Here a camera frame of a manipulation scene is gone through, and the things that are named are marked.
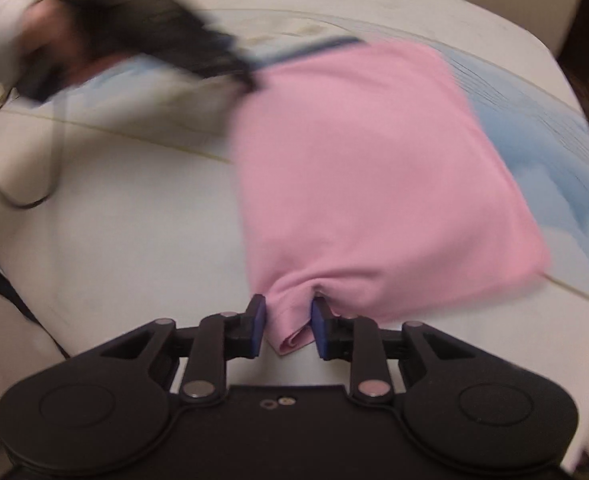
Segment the person's left hand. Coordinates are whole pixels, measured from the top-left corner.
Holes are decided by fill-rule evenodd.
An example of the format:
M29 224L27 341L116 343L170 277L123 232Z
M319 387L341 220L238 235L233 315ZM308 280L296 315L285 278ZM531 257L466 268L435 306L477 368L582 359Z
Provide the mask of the person's left hand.
M79 86L132 55L116 52L95 58L89 52L84 32L78 29L70 9L59 0L40 0L23 12L19 46L21 64L28 65L44 50L63 68L67 86Z

